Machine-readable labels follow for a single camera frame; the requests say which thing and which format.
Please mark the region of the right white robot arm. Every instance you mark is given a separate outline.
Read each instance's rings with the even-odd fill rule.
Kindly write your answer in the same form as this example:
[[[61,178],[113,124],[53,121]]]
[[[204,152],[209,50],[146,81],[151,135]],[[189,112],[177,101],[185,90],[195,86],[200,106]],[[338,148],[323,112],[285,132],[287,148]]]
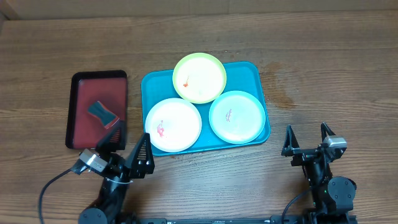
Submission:
[[[348,212],[353,210],[356,183],[346,177],[334,177],[330,163],[342,157],[347,149],[346,139],[336,135],[323,122],[320,126],[322,142],[312,149],[301,149],[290,125],[281,155],[291,157],[291,166],[299,166],[308,180],[309,189],[293,198],[284,208],[281,223],[356,223],[356,217]],[[311,194],[314,207],[306,209],[300,216],[287,216],[291,205],[306,194]]]

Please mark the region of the red and green sponge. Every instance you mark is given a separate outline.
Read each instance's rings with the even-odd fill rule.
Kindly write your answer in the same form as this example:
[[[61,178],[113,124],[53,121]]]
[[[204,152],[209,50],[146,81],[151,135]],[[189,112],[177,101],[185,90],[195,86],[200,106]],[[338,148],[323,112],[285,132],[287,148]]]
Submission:
[[[107,109],[100,101],[96,101],[89,106],[88,113],[97,118],[105,129],[109,129],[119,121],[119,117]]]

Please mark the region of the yellow-green plastic plate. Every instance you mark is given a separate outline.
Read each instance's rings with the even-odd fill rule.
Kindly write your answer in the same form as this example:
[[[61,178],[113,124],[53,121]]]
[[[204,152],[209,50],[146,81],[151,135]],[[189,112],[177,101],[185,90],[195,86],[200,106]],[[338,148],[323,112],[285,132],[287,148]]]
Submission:
[[[184,56],[172,73],[177,94],[194,104],[205,104],[219,97],[226,87],[226,69],[214,56],[193,53]]]

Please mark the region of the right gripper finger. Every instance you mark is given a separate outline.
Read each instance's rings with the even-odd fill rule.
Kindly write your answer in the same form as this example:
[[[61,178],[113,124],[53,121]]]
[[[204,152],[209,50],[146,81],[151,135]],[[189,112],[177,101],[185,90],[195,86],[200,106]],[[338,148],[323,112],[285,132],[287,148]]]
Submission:
[[[298,150],[300,150],[300,146],[295,137],[294,131],[291,125],[288,125],[286,128],[286,136],[284,145],[282,147],[281,156],[290,157],[293,156]]]
[[[322,124],[320,125],[320,128],[321,128],[323,142],[327,142],[330,139],[335,138],[335,133],[329,128],[329,126],[326,124],[326,122],[322,122]]]

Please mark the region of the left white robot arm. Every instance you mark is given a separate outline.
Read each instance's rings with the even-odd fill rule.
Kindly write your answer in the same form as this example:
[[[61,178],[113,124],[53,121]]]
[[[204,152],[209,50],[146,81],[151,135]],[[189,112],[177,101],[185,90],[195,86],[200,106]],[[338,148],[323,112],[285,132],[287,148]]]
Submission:
[[[139,223],[135,214],[121,210],[129,185],[152,174],[155,164],[148,133],[142,134],[127,158],[116,153],[126,146],[125,133],[125,122],[117,122],[97,143],[95,152],[85,149],[73,166],[76,174],[89,170],[103,178],[98,198],[81,212],[79,223]]]

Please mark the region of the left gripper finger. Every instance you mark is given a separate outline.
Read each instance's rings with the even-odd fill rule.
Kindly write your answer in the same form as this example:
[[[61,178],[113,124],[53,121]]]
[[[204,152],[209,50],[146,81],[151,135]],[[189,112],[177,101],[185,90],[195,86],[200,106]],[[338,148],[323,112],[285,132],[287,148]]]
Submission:
[[[124,165],[129,171],[130,179],[143,179],[146,174],[153,174],[155,164],[149,133],[142,134]]]
[[[123,151],[126,147],[126,122],[118,121],[105,136],[97,143],[95,151],[98,153],[112,153]]]

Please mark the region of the white plastic plate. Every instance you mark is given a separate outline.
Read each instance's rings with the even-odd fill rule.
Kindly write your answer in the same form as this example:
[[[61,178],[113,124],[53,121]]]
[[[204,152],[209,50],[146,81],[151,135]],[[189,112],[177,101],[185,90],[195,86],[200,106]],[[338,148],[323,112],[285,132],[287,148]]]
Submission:
[[[181,152],[194,145],[202,128],[197,108],[187,100],[169,98],[158,102],[147,114],[144,131],[164,152]]]

